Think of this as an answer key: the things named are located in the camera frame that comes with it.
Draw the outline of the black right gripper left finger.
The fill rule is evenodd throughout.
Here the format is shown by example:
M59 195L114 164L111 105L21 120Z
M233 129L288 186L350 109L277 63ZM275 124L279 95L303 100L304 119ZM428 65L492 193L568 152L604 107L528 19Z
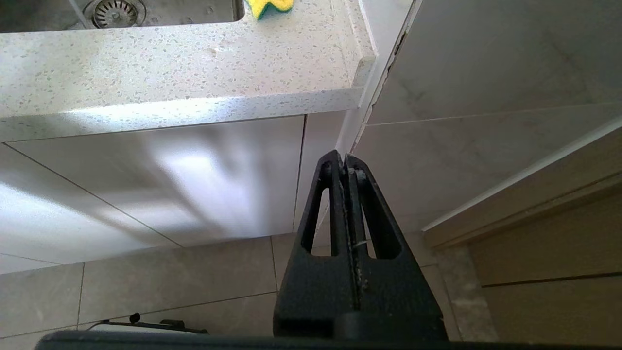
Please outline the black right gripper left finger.
M275 336L331 336L335 321L358 303L343 173L336 150L317 162L274 308ZM323 193L328 193L330 256L312 253Z

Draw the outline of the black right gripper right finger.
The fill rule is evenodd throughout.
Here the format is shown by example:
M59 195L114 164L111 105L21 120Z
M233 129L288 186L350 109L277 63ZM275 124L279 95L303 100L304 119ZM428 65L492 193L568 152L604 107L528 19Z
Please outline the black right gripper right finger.
M346 338L445 340L444 317L369 167L346 157L356 307Z

